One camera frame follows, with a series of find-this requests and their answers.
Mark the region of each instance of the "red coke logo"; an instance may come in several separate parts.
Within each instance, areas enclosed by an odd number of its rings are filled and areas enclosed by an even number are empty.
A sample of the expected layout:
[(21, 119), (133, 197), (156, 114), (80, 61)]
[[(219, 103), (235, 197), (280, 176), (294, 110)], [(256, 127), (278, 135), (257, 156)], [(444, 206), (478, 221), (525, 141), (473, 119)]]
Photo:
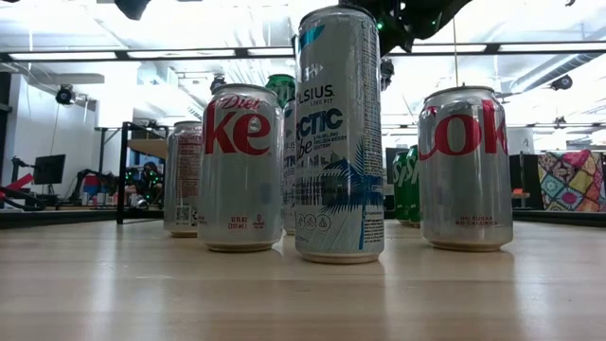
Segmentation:
[[(428, 111), (435, 116), (436, 107), (427, 108)], [(484, 121), (484, 150), (486, 153), (497, 153), (497, 143), (501, 148), (508, 153), (508, 141), (505, 135), (505, 118), (501, 120), (499, 127), (494, 124), (494, 103), (491, 100), (482, 100), (482, 118)], [(459, 119), (463, 123), (465, 130), (465, 142), (460, 151), (453, 151), (448, 144), (448, 125), (454, 119)], [(480, 123), (471, 116), (455, 114), (442, 119), (436, 126), (434, 133), (435, 145), (428, 153), (422, 153), (419, 149), (419, 160), (427, 160), (436, 151), (440, 151), (446, 155), (459, 156), (475, 151), (482, 143), (482, 129)]]
[[(215, 141), (223, 153), (237, 153), (236, 150), (249, 155), (267, 153), (269, 146), (258, 149), (250, 144), (250, 138), (265, 137), (271, 131), (271, 124), (266, 117), (258, 113), (250, 113), (250, 111), (256, 112), (259, 107), (258, 99), (241, 99), (238, 95), (211, 101), (205, 113), (205, 154), (215, 152)], [(233, 111), (228, 111), (219, 124), (215, 124), (217, 109), (226, 111), (233, 109)], [(238, 117), (233, 128), (226, 132), (225, 126), (238, 113), (243, 113), (243, 115)], [(255, 132), (249, 132), (248, 127), (253, 119), (259, 121), (260, 127)]]

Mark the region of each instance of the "celsius energy drink can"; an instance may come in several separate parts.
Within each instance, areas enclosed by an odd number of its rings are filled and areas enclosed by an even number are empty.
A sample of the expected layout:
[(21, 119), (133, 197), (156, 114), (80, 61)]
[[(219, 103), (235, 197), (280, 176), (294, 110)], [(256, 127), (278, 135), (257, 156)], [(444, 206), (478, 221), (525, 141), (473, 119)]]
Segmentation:
[(289, 100), (294, 99), (294, 77), (290, 75), (275, 74), (269, 77), (265, 87), (277, 94), (277, 102), (281, 108)]
[(290, 100), (284, 108), (284, 163), (282, 164), (282, 219), (284, 230), (288, 235), (294, 235), (294, 169), (296, 166), (296, 122), (295, 100)]
[(296, 249), (317, 262), (376, 260), (384, 240), (375, 21), (347, 5), (313, 11), (301, 21), (297, 57)]
[(182, 121), (169, 136), (164, 193), (164, 229), (172, 237), (198, 234), (198, 183), (202, 154), (202, 123)]

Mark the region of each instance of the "computer monitor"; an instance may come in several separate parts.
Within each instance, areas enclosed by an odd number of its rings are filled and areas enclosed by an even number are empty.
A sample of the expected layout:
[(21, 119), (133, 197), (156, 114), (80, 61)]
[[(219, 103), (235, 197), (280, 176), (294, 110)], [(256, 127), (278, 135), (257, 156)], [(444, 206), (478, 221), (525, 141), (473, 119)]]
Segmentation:
[(63, 180), (65, 154), (36, 157), (34, 164), (34, 184), (53, 185)]

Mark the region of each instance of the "soda can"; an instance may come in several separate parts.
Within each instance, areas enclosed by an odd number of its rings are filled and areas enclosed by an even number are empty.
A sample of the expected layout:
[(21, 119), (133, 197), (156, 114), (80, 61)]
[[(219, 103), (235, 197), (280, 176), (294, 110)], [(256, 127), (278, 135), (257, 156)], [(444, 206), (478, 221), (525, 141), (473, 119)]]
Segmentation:
[(384, 235), (374, 18), (348, 5), (307, 14), (297, 57), (296, 249), (317, 262), (376, 260)]
[(404, 185), (406, 186), (406, 213), (408, 224), (420, 227), (419, 211), (419, 158), (418, 147), (412, 146), (406, 155), (406, 174)]
[(261, 86), (212, 92), (203, 117), (198, 238), (214, 251), (269, 249), (282, 236), (282, 109)]
[(290, 100), (284, 108), (284, 163), (282, 178), (282, 219), (284, 230), (288, 235), (294, 235), (296, 226), (294, 213), (294, 169), (296, 166), (296, 140), (295, 140), (295, 104)]
[(394, 170), (394, 201), (396, 220), (400, 224), (408, 224), (408, 211), (406, 204), (406, 152), (397, 152), (393, 164)]
[(289, 100), (294, 99), (294, 77), (291, 75), (275, 74), (269, 77), (265, 87), (277, 94), (280, 108), (284, 108)]
[(196, 237), (202, 122), (192, 120), (175, 123), (168, 143), (164, 229), (172, 237)]
[(440, 248), (511, 242), (505, 110), (487, 87), (436, 92), (419, 117), (421, 235)]

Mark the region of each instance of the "tall slim can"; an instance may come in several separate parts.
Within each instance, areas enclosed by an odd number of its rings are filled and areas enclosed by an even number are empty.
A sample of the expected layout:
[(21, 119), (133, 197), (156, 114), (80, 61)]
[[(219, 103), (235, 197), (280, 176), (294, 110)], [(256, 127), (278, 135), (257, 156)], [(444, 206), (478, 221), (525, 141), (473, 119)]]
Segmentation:
[(326, 263), (383, 251), (379, 41), (364, 9), (313, 11), (299, 26), (295, 246)]

